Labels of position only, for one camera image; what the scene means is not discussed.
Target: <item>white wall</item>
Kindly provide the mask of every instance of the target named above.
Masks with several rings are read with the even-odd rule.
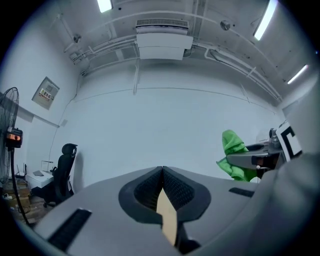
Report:
[[[229,179],[216,164],[224,157],[222,132],[232,129],[252,144],[279,125],[273,106],[250,91],[250,101],[263,107],[247,101],[238,82],[252,84],[232,69],[202,61],[144,63],[136,95],[134,62],[127,62],[89,75],[68,106],[52,156],[65,143],[78,145],[75,191],[158,165]]]
[[[282,102],[277,106],[278,115],[281,120],[286,120],[283,109],[295,101],[300,101],[317,84],[318,80],[319,71],[315,70],[308,77],[303,79],[300,84],[282,100]]]
[[[46,17],[36,15],[26,23],[6,54],[0,74],[0,91],[17,87],[22,108],[58,124],[67,103],[76,94],[79,73],[55,41]],[[60,88],[50,110],[32,101],[45,77]]]
[[[56,125],[76,94],[80,74],[49,23],[45,12],[38,11],[15,38],[0,70],[0,91],[18,88],[21,108],[16,127],[23,130],[23,144],[15,151],[15,162],[20,170],[26,163],[30,172],[40,169],[41,160],[49,159]],[[45,77],[60,88],[49,110],[32,101]]]

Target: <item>air conditioner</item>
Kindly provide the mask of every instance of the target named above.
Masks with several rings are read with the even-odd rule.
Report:
[[[136,35],[140,59],[182,61],[185,49],[191,49],[194,38],[176,33],[141,33]]]
[[[172,18],[146,18],[136,21],[136,33],[169,33],[187,35],[189,22],[182,19]]]

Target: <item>standing fan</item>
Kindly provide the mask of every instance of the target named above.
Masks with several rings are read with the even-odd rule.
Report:
[[[16,119],[19,106],[19,93],[16,87],[12,87],[0,95],[0,185],[2,187],[9,179],[11,166],[12,185],[16,201],[27,224],[24,209],[21,205],[16,178],[14,155],[15,148],[20,148],[23,139],[22,130],[16,129]]]

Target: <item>white ceiling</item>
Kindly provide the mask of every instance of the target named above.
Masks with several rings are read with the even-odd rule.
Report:
[[[80,43],[71,46],[66,54],[86,53],[89,46],[94,48],[110,40],[135,35],[138,19],[172,18],[189,21],[189,35],[194,36],[194,41],[218,46],[256,67],[282,97],[318,68],[315,51],[281,4],[277,5],[267,30],[258,41],[253,34],[266,10],[268,0],[113,0],[112,3],[113,9],[104,13],[100,13],[97,0],[55,0],[46,7],[51,29],[58,33],[65,48],[72,42],[65,27],[70,34],[82,37]],[[211,21],[177,13],[134,15],[149,11],[197,14]],[[56,19],[57,14],[62,14],[64,23]],[[110,22],[128,15],[132,16]],[[230,30],[222,30],[222,20],[230,22]],[[88,56],[78,65],[90,71],[108,63],[135,58],[133,45],[93,59],[93,56]],[[192,51],[191,59],[204,59],[203,50],[195,48]],[[286,81],[305,64],[310,66],[307,71],[296,82],[288,85]]]

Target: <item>green cloth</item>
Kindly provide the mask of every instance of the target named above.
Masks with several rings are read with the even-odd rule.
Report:
[[[233,130],[225,130],[222,133],[222,145],[226,156],[233,153],[248,151],[242,139],[240,139]],[[231,165],[228,163],[226,157],[216,163],[236,181],[249,182],[252,178],[257,176],[256,170]]]

